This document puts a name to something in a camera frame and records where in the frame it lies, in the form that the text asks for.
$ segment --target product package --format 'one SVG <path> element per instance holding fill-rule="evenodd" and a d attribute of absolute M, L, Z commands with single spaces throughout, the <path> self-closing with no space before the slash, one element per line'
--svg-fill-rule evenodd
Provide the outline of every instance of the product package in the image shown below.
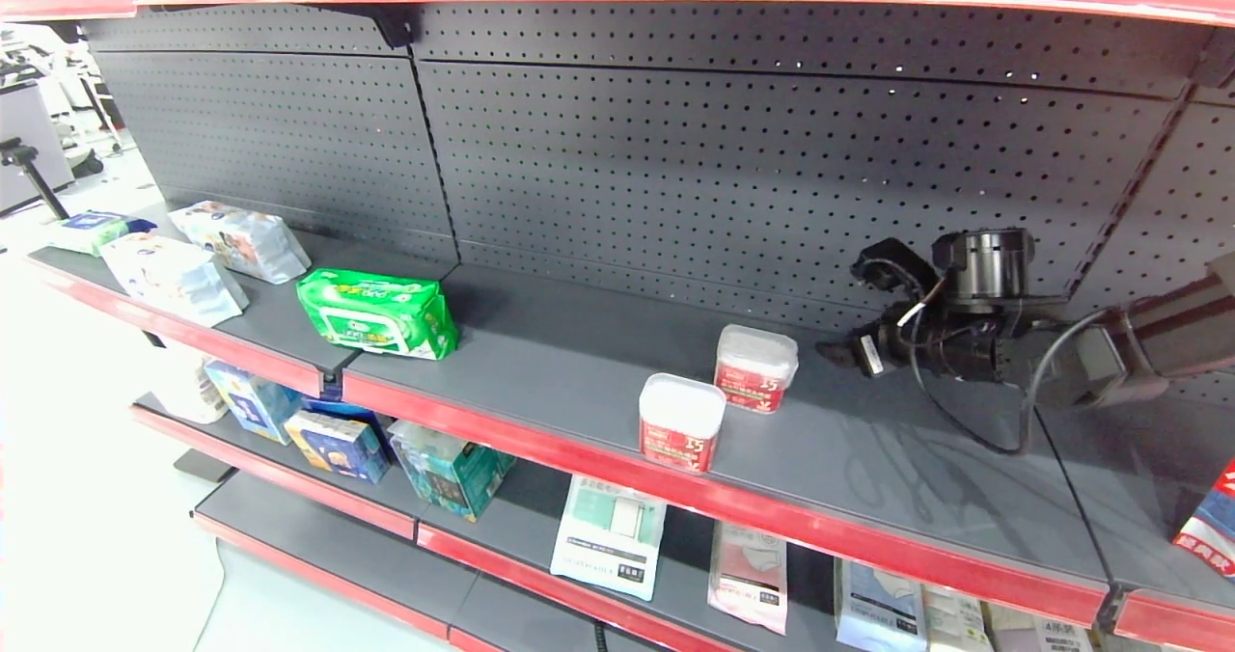
<path fill-rule="evenodd" d="M 211 361 L 205 369 L 241 427 L 280 445 L 291 442 L 283 424 L 300 410 L 299 391 L 222 361 Z"/>
<path fill-rule="evenodd" d="M 99 248 L 132 231 L 154 230 L 154 222 L 124 214 L 86 211 L 53 222 L 47 228 L 47 246 L 99 256 Z"/>
<path fill-rule="evenodd" d="M 211 252 L 158 235 L 130 233 L 99 248 L 135 300 L 203 327 L 235 317 L 248 298 Z"/>
<path fill-rule="evenodd" d="M 477 521 L 515 458 L 492 447 L 396 420 L 390 447 L 421 500 Z"/>
<path fill-rule="evenodd" d="M 1032 614 L 987 604 L 990 635 L 999 652 L 1093 652 L 1089 631 Z"/>
<path fill-rule="evenodd" d="M 994 652 L 982 620 L 982 603 L 944 587 L 923 585 L 930 652 Z"/>
<path fill-rule="evenodd" d="M 789 616 L 784 538 L 716 520 L 708 605 L 784 635 Z"/>
<path fill-rule="evenodd" d="M 1235 461 L 1219 474 L 1174 545 L 1209 563 L 1235 584 Z"/>
<path fill-rule="evenodd" d="M 667 504 L 587 477 L 571 477 L 548 572 L 652 600 Z"/>
<path fill-rule="evenodd" d="M 868 652 L 926 652 L 921 585 L 837 559 L 836 640 Z"/>
<path fill-rule="evenodd" d="M 191 348 L 167 342 L 151 347 L 151 393 L 173 416 L 195 424 L 212 424 L 227 412 L 227 403 L 206 375 L 207 358 Z"/>
<path fill-rule="evenodd" d="M 725 393 L 715 387 L 658 372 L 638 395 L 638 446 L 650 459 L 692 472 L 711 468 Z"/>
<path fill-rule="evenodd" d="M 189 242 L 214 252 L 225 267 L 280 284 L 305 273 L 309 256 L 282 217 L 203 200 L 168 214 Z"/>
<path fill-rule="evenodd" d="M 295 411 L 283 428 L 314 468 L 375 484 L 390 467 L 377 431 L 364 421 Z"/>
<path fill-rule="evenodd" d="M 716 345 L 716 387 L 735 406 L 758 414 L 781 408 L 798 372 L 798 341 L 779 332 L 729 325 Z"/>
<path fill-rule="evenodd" d="M 317 269 L 296 284 L 296 295 L 331 343 L 431 361 L 458 345 L 437 282 Z"/>

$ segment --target product label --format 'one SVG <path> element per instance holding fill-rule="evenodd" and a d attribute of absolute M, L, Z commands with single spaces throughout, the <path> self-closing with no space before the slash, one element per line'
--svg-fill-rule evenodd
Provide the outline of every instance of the product label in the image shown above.
<path fill-rule="evenodd" d="M 692 472 L 706 472 L 711 467 L 715 438 L 693 437 L 643 420 L 640 420 L 640 451 L 650 459 Z"/>
<path fill-rule="evenodd" d="M 784 399 L 784 383 L 782 380 L 761 375 L 758 372 L 726 366 L 726 363 L 716 366 L 715 384 L 725 393 L 725 399 L 732 405 L 761 414 L 776 411 Z"/>

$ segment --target plastic container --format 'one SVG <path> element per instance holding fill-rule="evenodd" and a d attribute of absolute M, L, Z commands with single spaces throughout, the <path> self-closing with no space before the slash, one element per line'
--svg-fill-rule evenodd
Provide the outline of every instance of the plastic container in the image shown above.
<path fill-rule="evenodd" d="M 758 414 L 781 408 L 798 372 L 798 341 L 779 332 L 729 325 L 716 345 L 716 387 L 734 406 Z"/>
<path fill-rule="evenodd" d="M 650 459 L 706 472 L 725 415 L 725 393 L 658 372 L 638 395 L 638 446 Z"/>

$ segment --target white wipes package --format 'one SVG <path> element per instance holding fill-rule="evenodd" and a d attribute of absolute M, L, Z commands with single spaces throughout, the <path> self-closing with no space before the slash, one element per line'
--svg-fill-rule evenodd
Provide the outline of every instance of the white wipes package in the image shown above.
<path fill-rule="evenodd" d="M 135 300 L 212 327 L 248 305 L 211 252 L 168 237 L 130 233 L 99 248 L 111 275 Z"/>
<path fill-rule="evenodd" d="M 621 485 L 571 477 L 548 572 L 651 601 L 667 508 Z"/>
<path fill-rule="evenodd" d="M 716 521 L 708 605 L 784 635 L 789 614 L 784 538 Z"/>
<path fill-rule="evenodd" d="M 982 622 L 982 603 L 944 587 L 923 585 L 930 652 L 994 652 Z"/>
<path fill-rule="evenodd" d="M 837 642 L 867 652 L 926 652 L 921 585 L 869 566 L 836 563 Z"/>
<path fill-rule="evenodd" d="M 999 652 L 1093 652 L 1089 631 L 1072 624 L 987 604 Z"/>
<path fill-rule="evenodd" d="M 168 214 L 189 242 L 214 252 L 232 270 L 275 285 L 305 273 L 309 256 L 279 216 L 203 200 Z"/>

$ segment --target wet wipes package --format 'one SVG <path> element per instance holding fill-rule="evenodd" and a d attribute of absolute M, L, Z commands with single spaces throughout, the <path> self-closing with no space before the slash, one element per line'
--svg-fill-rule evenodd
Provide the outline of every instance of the wet wipes package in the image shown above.
<path fill-rule="evenodd" d="M 111 275 L 135 300 L 203 327 L 248 305 L 236 279 L 211 253 L 158 235 L 130 233 L 99 249 Z"/>
<path fill-rule="evenodd" d="M 305 273 L 309 256 L 279 216 L 203 200 L 168 214 L 189 242 L 232 270 L 280 284 Z"/>
<path fill-rule="evenodd" d="M 431 361 L 458 345 L 442 286 L 433 280 L 317 269 L 296 284 L 296 295 L 331 343 Z"/>
<path fill-rule="evenodd" d="M 667 508 L 621 485 L 571 477 L 548 570 L 651 601 Z"/>

